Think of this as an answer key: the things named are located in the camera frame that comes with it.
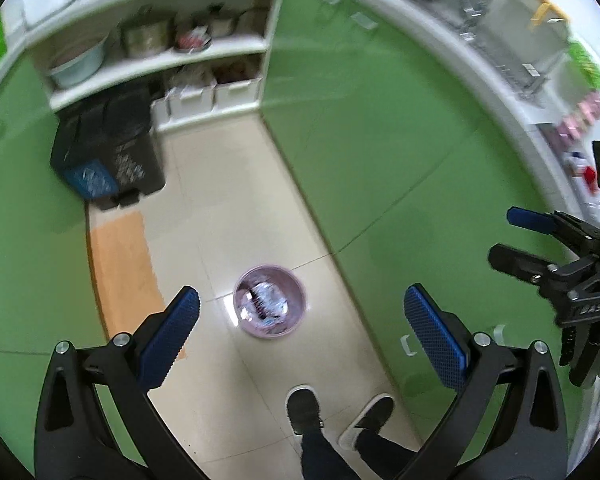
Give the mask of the orange floor mat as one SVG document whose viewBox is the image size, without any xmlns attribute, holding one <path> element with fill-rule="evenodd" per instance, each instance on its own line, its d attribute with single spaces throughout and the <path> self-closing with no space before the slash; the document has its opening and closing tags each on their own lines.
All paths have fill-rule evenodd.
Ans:
<svg viewBox="0 0 600 480">
<path fill-rule="evenodd" d="M 122 214 L 88 233 L 92 282 L 107 337 L 133 333 L 143 320 L 163 311 L 180 291 L 162 290 L 152 264 L 143 215 Z"/>
</svg>

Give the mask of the steel cooking pot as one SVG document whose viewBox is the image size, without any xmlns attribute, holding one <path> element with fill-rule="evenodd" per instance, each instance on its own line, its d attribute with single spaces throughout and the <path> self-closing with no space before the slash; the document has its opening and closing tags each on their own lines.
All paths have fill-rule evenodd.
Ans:
<svg viewBox="0 0 600 480">
<path fill-rule="evenodd" d="M 175 13 L 142 6 L 119 25 L 121 44 L 128 58 L 149 58 L 174 45 Z"/>
</svg>

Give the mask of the pink stacked bear container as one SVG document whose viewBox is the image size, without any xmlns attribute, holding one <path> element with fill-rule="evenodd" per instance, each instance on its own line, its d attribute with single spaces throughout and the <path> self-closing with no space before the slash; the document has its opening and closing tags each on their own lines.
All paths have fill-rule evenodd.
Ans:
<svg viewBox="0 0 600 480">
<path fill-rule="evenodd" d="M 557 125 L 558 139 L 570 150 L 600 121 L 600 90 L 591 91 Z"/>
</svg>

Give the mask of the left black shoe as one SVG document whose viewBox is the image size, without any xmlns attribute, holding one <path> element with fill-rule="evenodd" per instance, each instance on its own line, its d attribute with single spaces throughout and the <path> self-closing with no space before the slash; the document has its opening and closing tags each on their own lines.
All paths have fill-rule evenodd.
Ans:
<svg viewBox="0 0 600 480">
<path fill-rule="evenodd" d="M 320 402 L 315 390 L 309 385 L 298 385 L 288 392 L 285 411 L 295 437 L 321 431 L 324 427 Z"/>
</svg>

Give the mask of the light blue basin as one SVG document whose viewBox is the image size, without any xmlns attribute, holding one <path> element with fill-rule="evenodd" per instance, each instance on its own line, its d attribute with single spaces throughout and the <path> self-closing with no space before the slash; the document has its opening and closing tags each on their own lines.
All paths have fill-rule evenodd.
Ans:
<svg viewBox="0 0 600 480">
<path fill-rule="evenodd" d="M 59 89 L 69 89 L 97 73 L 106 58 L 107 36 L 82 38 L 50 61 L 46 76 Z"/>
</svg>

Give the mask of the red wrapper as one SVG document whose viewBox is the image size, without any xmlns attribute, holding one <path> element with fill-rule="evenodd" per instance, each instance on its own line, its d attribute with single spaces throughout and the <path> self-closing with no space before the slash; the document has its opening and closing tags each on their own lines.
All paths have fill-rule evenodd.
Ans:
<svg viewBox="0 0 600 480">
<path fill-rule="evenodd" d="M 600 188 L 597 184 L 597 172 L 592 166 L 586 166 L 583 169 L 582 177 L 592 195 L 596 195 L 600 192 Z"/>
</svg>

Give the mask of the white storage bin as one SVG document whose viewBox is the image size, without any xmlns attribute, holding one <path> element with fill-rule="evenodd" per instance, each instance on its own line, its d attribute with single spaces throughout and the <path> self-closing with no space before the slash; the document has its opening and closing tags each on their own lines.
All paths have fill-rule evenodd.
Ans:
<svg viewBox="0 0 600 480">
<path fill-rule="evenodd" d="M 247 64 L 216 66 L 212 70 L 215 85 L 215 105 L 219 110 L 227 110 L 257 101 L 261 74 Z"/>
<path fill-rule="evenodd" d="M 171 118 L 184 120 L 210 113 L 213 108 L 214 89 L 213 78 L 170 89 L 166 94 L 166 102 Z"/>
</svg>

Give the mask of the green plastic basket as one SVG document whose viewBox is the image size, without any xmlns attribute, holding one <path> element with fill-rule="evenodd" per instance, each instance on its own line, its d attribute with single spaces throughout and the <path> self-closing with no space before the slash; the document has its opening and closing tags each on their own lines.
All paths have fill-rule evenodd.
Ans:
<svg viewBox="0 0 600 480">
<path fill-rule="evenodd" d="M 600 90 L 600 66 L 592 59 L 584 45 L 577 40 L 571 40 L 568 55 L 585 82 L 593 90 Z"/>
</svg>

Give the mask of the yellow hanging scrubber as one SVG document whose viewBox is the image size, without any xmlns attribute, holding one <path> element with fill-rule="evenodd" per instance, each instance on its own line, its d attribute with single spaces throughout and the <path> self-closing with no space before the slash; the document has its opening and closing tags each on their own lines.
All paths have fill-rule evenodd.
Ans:
<svg viewBox="0 0 600 480">
<path fill-rule="evenodd" d="M 529 22 L 530 29 L 541 25 L 547 13 L 553 14 L 553 16 L 548 20 L 550 23 L 567 23 L 569 21 L 567 15 L 564 12 L 562 12 L 562 10 L 558 8 L 558 6 L 555 6 L 554 3 L 551 3 L 550 0 L 538 0 L 538 3 L 539 6 L 534 11 L 532 18 Z"/>
</svg>

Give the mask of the stainless steel double sink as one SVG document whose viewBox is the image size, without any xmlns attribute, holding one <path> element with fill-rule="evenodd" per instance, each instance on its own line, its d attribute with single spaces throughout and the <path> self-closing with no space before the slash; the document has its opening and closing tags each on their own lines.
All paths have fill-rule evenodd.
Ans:
<svg viewBox="0 0 600 480">
<path fill-rule="evenodd" d="M 432 10 L 481 54 L 524 99 L 532 99 L 562 61 L 569 44 L 564 18 L 536 0 L 430 0 Z"/>
</svg>

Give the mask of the black dual pedal trash bin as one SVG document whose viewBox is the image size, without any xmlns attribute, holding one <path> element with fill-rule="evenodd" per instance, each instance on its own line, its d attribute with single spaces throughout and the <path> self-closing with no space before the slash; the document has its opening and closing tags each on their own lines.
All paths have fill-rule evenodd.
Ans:
<svg viewBox="0 0 600 480">
<path fill-rule="evenodd" d="M 101 210 L 136 203 L 166 185 L 154 139 L 151 88 L 118 84 L 58 114 L 50 166 Z"/>
</svg>

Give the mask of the pink round waste basket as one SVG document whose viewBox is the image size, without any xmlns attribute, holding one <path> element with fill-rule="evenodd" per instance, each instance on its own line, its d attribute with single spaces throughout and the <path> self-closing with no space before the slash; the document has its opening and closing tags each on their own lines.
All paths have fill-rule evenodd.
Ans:
<svg viewBox="0 0 600 480">
<path fill-rule="evenodd" d="M 283 266 L 255 266 L 235 284 L 233 311 L 238 326 L 250 336 L 285 337 L 299 327 L 306 310 L 306 290 L 294 272 Z"/>
</svg>

